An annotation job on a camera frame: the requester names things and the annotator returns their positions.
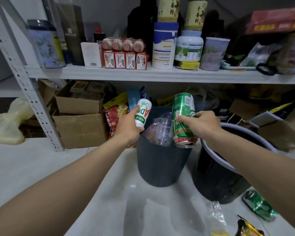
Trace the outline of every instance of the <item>black lid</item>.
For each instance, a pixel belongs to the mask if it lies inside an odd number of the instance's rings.
[[[56,31],[56,28],[47,20],[28,19],[27,27],[31,30]]]

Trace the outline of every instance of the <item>white shelf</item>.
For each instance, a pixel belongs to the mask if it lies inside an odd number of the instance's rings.
[[[24,93],[13,75],[0,81],[0,98],[18,97],[24,97]]]
[[[267,76],[257,71],[230,72],[190,71],[173,68],[159,70],[148,64],[147,70],[90,68],[67,65],[59,69],[25,67],[30,78],[41,79],[85,79],[85,80],[122,80],[153,82],[189,82],[189,83],[242,83],[242,84],[295,84],[295,75]]]

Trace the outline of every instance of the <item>green can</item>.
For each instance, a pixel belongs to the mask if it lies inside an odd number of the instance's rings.
[[[198,138],[193,135],[190,128],[184,123],[176,123],[175,118],[180,115],[194,117],[193,96],[189,93],[179,93],[174,97],[173,102],[173,131],[174,142],[177,147],[192,148],[195,146]]]
[[[242,199],[253,212],[265,220],[271,222],[275,220],[278,213],[256,190],[248,190]]]

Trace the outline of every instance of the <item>person's left hand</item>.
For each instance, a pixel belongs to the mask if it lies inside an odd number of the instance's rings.
[[[114,138],[119,137],[126,141],[127,145],[133,144],[139,139],[140,132],[144,131],[144,127],[137,127],[134,121],[134,116],[139,109],[140,106],[137,105],[130,113],[119,119]]]

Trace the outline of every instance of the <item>white box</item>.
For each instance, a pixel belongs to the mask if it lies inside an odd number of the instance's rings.
[[[104,50],[104,59],[105,59],[105,68],[107,69],[115,69],[115,57],[114,52],[111,50]]]
[[[126,53],[126,69],[136,69],[135,53]]]
[[[147,69],[147,55],[146,53],[137,53],[136,69],[146,70]]]
[[[126,57],[124,52],[114,52],[115,63],[117,69],[126,68]]]
[[[104,55],[101,44],[82,42],[81,48],[86,67],[101,68],[104,66]]]

